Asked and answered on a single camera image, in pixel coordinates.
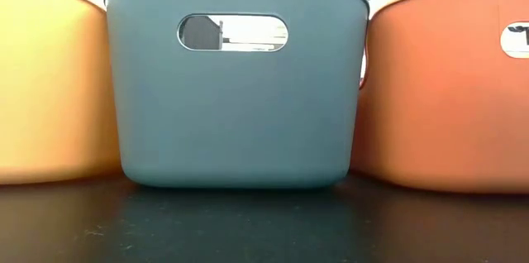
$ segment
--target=yellow-orange storage bin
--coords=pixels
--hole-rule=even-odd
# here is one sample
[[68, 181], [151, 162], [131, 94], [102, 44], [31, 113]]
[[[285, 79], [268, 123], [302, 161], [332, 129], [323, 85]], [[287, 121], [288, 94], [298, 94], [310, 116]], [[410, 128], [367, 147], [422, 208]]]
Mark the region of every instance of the yellow-orange storage bin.
[[351, 168], [420, 189], [529, 193], [529, 59], [502, 48], [520, 22], [527, 0], [397, 0], [374, 14]]
[[104, 10], [0, 0], [0, 184], [119, 169]]

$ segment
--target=black countertop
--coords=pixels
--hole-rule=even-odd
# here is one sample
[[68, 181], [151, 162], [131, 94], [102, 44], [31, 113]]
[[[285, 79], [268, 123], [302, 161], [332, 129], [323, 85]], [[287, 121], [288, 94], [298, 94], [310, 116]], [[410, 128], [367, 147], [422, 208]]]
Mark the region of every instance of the black countertop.
[[529, 198], [350, 176], [316, 191], [162, 190], [124, 178], [0, 187], [0, 262], [523, 263]]

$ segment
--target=gray storage bin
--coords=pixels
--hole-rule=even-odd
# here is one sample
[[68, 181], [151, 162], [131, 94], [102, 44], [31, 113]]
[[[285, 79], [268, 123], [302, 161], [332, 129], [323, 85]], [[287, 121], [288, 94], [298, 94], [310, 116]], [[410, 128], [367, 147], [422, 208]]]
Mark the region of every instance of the gray storage bin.
[[[184, 188], [311, 188], [349, 168], [366, 0], [105, 0], [122, 166]], [[192, 14], [281, 19], [274, 52], [182, 46]]]

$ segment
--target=plastic storage bin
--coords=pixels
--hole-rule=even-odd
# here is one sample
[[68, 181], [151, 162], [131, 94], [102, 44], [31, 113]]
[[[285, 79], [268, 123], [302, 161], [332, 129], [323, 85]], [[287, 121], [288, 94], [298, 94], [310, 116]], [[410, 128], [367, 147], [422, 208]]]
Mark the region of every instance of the plastic storage bin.
[[[346, 175], [365, 0], [105, 0], [122, 166], [164, 187], [309, 188]], [[275, 52], [183, 47], [192, 14], [281, 19]]]
[[395, 184], [529, 193], [529, 60], [500, 38], [523, 0], [397, 0], [374, 14], [351, 167]]
[[120, 169], [105, 12], [0, 0], [0, 184]]

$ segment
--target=handle hole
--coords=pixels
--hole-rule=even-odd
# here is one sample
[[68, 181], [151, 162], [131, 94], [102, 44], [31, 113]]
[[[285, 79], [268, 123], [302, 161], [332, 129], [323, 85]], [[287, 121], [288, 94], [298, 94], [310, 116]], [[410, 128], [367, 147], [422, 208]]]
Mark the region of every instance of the handle hole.
[[502, 50], [509, 56], [529, 59], [529, 22], [514, 22], [502, 32]]
[[180, 22], [178, 36], [190, 50], [271, 52], [287, 43], [288, 29], [272, 16], [193, 14]]

